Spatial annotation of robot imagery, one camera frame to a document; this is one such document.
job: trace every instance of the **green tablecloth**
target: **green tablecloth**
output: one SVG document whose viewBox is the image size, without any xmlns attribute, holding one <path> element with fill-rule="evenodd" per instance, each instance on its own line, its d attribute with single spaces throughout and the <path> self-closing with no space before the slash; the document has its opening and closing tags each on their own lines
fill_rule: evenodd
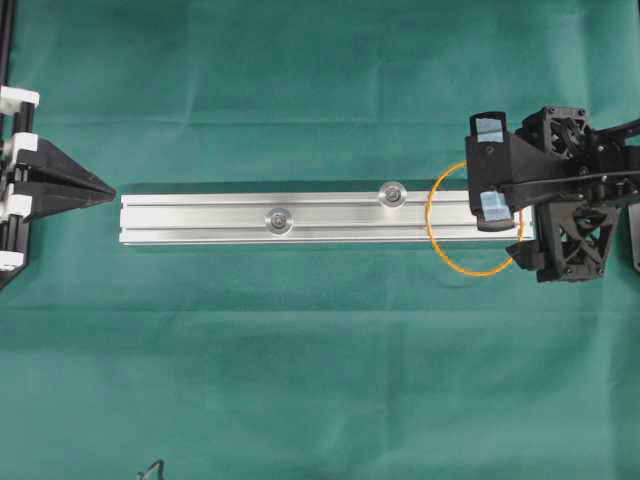
<svg viewBox="0 0 640 480">
<path fill-rule="evenodd" d="M 11 84 L 120 193 L 433 180 L 472 113 L 638 117 L 639 25 L 635 0 L 19 0 Z M 0 295 L 1 478 L 640 474 L 626 226 L 603 280 L 538 285 L 422 244 L 124 247 L 118 210 L 39 221 Z"/>
</svg>

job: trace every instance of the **black wire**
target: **black wire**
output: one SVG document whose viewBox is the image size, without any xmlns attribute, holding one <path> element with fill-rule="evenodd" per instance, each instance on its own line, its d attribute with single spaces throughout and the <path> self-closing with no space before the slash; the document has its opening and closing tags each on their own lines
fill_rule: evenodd
<svg viewBox="0 0 640 480">
<path fill-rule="evenodd" d="M 2 2 L 2 36 L 0 37 L 0 85 L 7 85 L 9 81 L 9 57 L 11 55 L 11 40 L 13 38 L 13 24 L 15 19 L 16 0 Z M 4 117 L 0 115 L 0 138 L 2 138 Z"/>
<path fill-rule="evenodd" d="M 517 183 L 504 183 L 501 185 L 504 187 L 526 187 L 529 185 L 544 185 L 547 183 L 563 183 L 563 182 L 579 182 L 581 180 L 593 180 L 602 177 L 624 177 L 627 175 L 640 175 L 640 170 L 626 170 L 622 172 L 606 172 L 606 173 L 592 173 L 590 175 L 581 175 L 578 177 L 564 177 L 564 178 L 548 178 L 542 180 L 527 180 L 526 182 Z"/>
<path fill-rule="evenodd" d="M 137 480 L 148 480 L 154 470 L 158 472 L 157 480 L 164 480 L 164 460 L 162 459 L 153 462 L 144 472 L 138 472 Z"/>
</svg>

